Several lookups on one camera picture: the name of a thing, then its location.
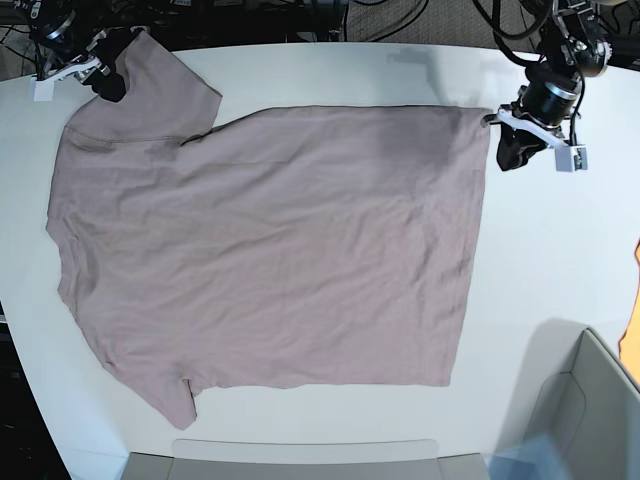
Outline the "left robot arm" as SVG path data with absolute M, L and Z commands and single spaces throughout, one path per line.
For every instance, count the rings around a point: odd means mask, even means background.
M 534 22 L 520 34 L 492 27 L 499 50 L 528 79 L 515 101 L 483 119 L 485 126 L 500 127 L 497 163 L 503 171 L 515 170 L 551 149 L 558 171 L 584 171 L 586 146 L 578 141 L 576 124 L 586 80 L 606 70 L 611 46 L 590 1 L 525 1 L 523 8 Z

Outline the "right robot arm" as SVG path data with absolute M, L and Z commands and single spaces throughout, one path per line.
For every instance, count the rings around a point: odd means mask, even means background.
M 56 84 L 69 77 L 104 100 L 122 100 L 126 86 L 116 59 L 142 28 L 113 1 L 16 1 L 14 7 L 35 47 L 34 101 L 52 100 Z

